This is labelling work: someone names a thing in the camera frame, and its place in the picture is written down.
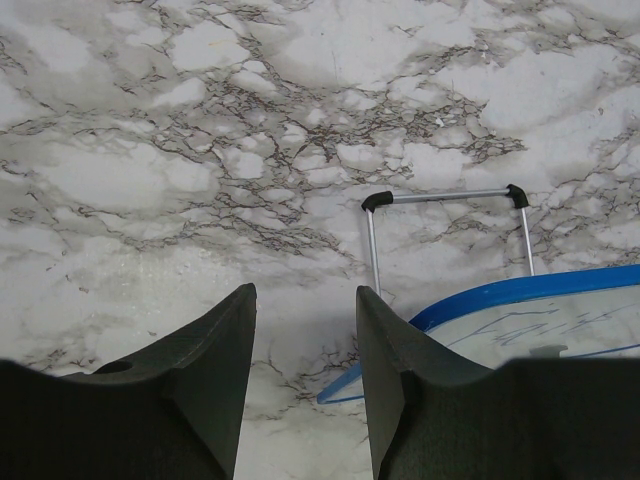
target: metal frame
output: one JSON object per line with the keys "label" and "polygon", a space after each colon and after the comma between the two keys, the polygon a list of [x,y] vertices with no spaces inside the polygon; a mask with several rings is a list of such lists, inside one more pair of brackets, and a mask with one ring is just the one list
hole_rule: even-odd
{"label": "metal frame", "polygon": [[529,225],[527,222],[527,213],[525,208],[529,206],[524,191],[515,185],[509,185],[507,188],[494,190],[469,190],[462,192],[443,192],[443,193],[423,193],[409,195],[393,195],[391,192],[383,192],[381,194],[371,195],[362,204],[362,209],[367,213],[367,229],[369,232],[369,250],[371,253],[371,268],[373,270],[373,284],[375,291],[381,295],[380,287],[380,268],[378,265],[378,249],[376,244],[376,232],[373,222],[373,214],[377,206],[403,203],[419,203],[419,202],[440,202],[444,200],[464,200],[469,198],[485,198],[485,197],[510,197],[514,201],[515,207],[520,210],[520,218],[522,219],[522,229],[524,231],[524,240],[527,260],[529,262],[529,273],[535,275],[533,265],[533,252],[531,249],[531,238],[529,236]]}

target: black corner connector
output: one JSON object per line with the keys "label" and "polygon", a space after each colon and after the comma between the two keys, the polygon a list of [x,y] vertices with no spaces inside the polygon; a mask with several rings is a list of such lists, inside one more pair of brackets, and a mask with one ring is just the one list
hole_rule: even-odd
{"label": "black corner connector", "polygon": [[380,192],[369,195],[364,202],[362,202],[362,209],[366,212],[369,210],[371,213],[376,211],[376,207],[382,205],[391,205],[393,203],[393,193]]}
{"label": "black corner connector", "polygon": [[507,188],[509,189],[507,197],[513,200],[514,207],[519,210],[529,206],[529,200],[527,199],[527,194],[524,193],[524,190],[515,185],[507,185]]}

